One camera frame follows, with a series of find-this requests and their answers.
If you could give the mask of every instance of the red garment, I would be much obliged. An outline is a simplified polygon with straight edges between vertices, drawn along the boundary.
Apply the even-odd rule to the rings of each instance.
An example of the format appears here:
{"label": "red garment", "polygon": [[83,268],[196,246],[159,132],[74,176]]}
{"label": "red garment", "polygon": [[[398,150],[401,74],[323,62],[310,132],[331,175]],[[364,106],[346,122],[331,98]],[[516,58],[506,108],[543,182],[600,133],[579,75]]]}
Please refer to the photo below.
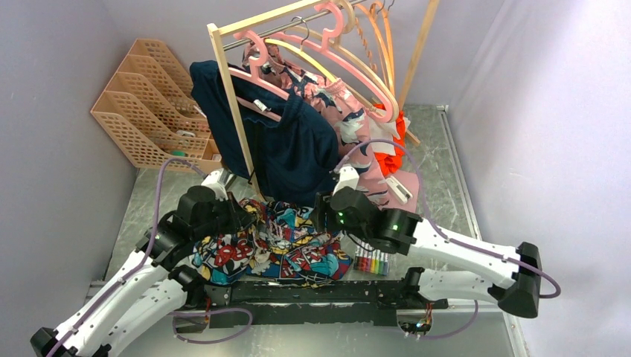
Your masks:
{"label": "red garment", "polygon": [[[383,104],[375,104],[375,107],[379,109],[385,109]],[[392,141],[397,144],[406,146],[406,122],[403,120],[403,116],[405,113],[402,111],[399,112],[399,116],[397,117],[397,134],[399,134],[399,138],[392,137]],[[384,154],[383,152],[375,152],[375,158],[379,162],[379,167],[381,167],[381,172],[384,176],[389,176],[392,173],[397,172],[401,166],[403,165],[403,155],[405,153],[398,147],[394,147],[395,155]]]}

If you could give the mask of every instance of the white label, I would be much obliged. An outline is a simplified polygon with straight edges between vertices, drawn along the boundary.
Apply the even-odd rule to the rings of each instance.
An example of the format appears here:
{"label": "white label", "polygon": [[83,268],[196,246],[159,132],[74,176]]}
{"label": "white label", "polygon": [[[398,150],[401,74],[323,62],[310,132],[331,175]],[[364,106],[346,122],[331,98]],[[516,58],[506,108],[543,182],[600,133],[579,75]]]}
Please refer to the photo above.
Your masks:
{"label": "white label", "polygon": [[262,111],[262,112],[269,112],[269,108],[263,104],[263,102],[261,102],[258,99],[254,100],[254,104]]}

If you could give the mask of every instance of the wooden rack leg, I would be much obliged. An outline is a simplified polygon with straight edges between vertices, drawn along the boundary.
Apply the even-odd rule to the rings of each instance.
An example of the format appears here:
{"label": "wooden rack leg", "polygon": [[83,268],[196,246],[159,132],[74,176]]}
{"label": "wooden rack leg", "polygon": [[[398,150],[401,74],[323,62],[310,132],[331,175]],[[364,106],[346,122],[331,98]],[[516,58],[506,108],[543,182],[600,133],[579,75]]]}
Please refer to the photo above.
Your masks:
{"label": "wooden rack leg", "polygon": [[219,72],[221,73],[221,79],[225,87],[225,95],[228,98],[228,105],[232,112],[232,119],[234,120],[234,126],[237,128],[237,136],[239,137],[239,143],[241,144],[241,150],[243,151],[243,157],[246,160],[246,166],[249,173],[252,175],[252,186],[259,196],[263,196],[260,192],[256,172],[254,171],[254,165],[252,163],[252,154],[250,153],[250,146],[248,145],[248,138],[246,137],[246,131],[243,128],[243,120],[241,119],[241,113],[239,112],[239,103],[237,102],[237,95],[234,93],[234,87],[232,85],[232,77],[228,70],[228,62],[225,60],[225,52],[223,50],[223,43],[221,41],[221,35],[219,28],[215,24],[208,25],[208,33],[211,35],[211,41],[213,42],[213,49],[215,51],[215,58],[217,58],[217,65],[219,66]]}
{"label": "wooden rack leg", "polygon": [[[425,16],[423,17],[423,24],[420,26],[416,46],[414,47],[414,52],[412,53],[412,58],[410,59],[410,63],[408,65],[406,81],[404,82],[403,87],[401,87],[401,92],[399,93],[399,100],[397,102],[401,108],[403,108],[403,105],[406,103],[406,99],[408,98],[408,93],[410,91],[412,81],[414,80],[414,75],[416,74],[416,67],[420,60],[420,55],[423,54],[423,48],[425,47],[425,42],[427,41],[427,36],[429,35],[429,29],[432,28],[432,23],[434,22],[434,16],[436,15],[439,2],[441,2],[441,0],[429,0],[429,3],[427,4]],[[414,143],[414,145],[420,145],[420,140],[418,140],[416,135],[412,134],[409,130],[407,131],[406,136],[412,141],[412,143]]]}

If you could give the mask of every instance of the colored marker set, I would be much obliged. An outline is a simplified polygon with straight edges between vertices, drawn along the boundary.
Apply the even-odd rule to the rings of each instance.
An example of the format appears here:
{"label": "colored marker set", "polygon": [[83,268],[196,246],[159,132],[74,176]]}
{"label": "colored marker set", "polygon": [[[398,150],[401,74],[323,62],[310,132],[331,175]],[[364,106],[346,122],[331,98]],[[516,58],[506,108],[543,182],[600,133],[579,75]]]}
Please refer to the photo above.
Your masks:
{"label": "colored marker set", "polygon": [[390,254],[384,253],[379,249],[367,251],[357,246],[355,250],[355,263],[353,267],[359,271],[367,273],[388,275],[388,261]]}

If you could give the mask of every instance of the pink hanger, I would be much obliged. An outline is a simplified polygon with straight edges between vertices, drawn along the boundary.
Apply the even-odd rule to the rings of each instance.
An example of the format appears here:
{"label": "pink hanger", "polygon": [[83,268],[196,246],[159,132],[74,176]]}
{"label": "pink hanger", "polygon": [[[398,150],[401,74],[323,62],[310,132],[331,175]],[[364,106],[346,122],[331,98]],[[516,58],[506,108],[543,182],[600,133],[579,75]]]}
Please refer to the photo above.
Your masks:
{"label": "pink hanger", "polygon": [[[254,42],[254,45],[258,48],[259,57],[257,58],[254,56],[250,56],[249,58],[250,73],[246,73],[236,68],[229,68],[228,70],[230,71],[230,74],[235,77],[239,77],[242,80],[247,80],[250,83],[254,83],[257,86],[264,88],[265,90],[270,91],[271,93],[276,94],[277,96],[283,98],[284,100],[287,100],[289,98],[289,93],[287,93],[283,89],[278,88],[277,86],[272,85],[269,82],[266,82],[265,80],[262,80],[259,77],[258,69],[267,61],[267,48],[265,47],[265,42],[263,41],[263,39],[261,39],[252,30],[245,30],[243,32],[234,34],[234,38],[236,39],[242,39],[243,37],[250,39],[251,41]],[[242,106],[245,106],[246,108],[249,108],[249,109],[254,110],[255,112],[261,113],[274,121],[281,121],[280,115],[277,115],[271,112],[264,112],[253,103],[250,103],[249,101],[244,100],[242,98],[237,98],[237,100],[239,101],[239,104],[241,104]]]}
{"label": "pink hanger", "polygon": [[353,76],[355,76],[355,78],[359,79],[362,83],[364,83],[364,85],[368,87],[368,89],[370,89],[375,94],[375,96],[377,96],[377,98],[379,98],[381,103],[383,103],[385,107],[385,113],[380,114],[379,112],[367,111],[368,115],[380,123],[387,123],[390,120],[392,120],[393,114],[394,114],[394,108],[392,106],[392,102],[388,99],[388,97],[385,96],[383,91],[379,87],[377,87],[370,79],[368,79],[359,69],[353,67],[350,63],[346,62],[345,59],[342,59],[337,54],[329,51],[329,39],[335,38],[341,35],[342,31],[344,30],[344,15],[342,14],[342,11],[332,1],[329,1],[325,4],[317,4],[314,8],[316,11],[320,11],[323,9],[329,10],[336,19],[336,26],[333,30],[325,28],[322,31],[322,43],[320,45],[314,42],[311,42],[309,40],[305,41],[303,38],[299,36],[288,35],[282,32],[274,33],[270,37],[275,38],[275,39],[281,39],[285,42],[302,43],[303,46],[307,46],[308,48],[311,48],[314,51],[319,52],[326,58],[339,64],[343,69],[349,71]]}

